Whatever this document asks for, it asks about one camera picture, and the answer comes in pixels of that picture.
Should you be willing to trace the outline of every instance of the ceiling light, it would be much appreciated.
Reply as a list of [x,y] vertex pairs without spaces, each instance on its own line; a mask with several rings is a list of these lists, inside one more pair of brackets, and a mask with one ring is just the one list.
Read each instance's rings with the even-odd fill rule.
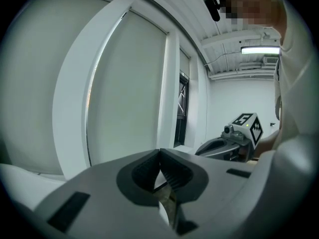
[[280,47],[276,46],[248,46],[241,48],[241,54],[279,54]]

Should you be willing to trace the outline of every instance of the white column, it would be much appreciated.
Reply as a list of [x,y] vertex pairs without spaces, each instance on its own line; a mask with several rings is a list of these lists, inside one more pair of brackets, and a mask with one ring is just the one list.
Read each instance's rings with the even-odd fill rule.
[[116,26],[134,0],[113,0],[83,28],[72,44],[55,87],[52,109],[57,156],[66,179],[90,167],[87,113],[94,74]]
[[159,105],[157,148],[173,148],[179,85],[179,36],[172,30],[166,39]]

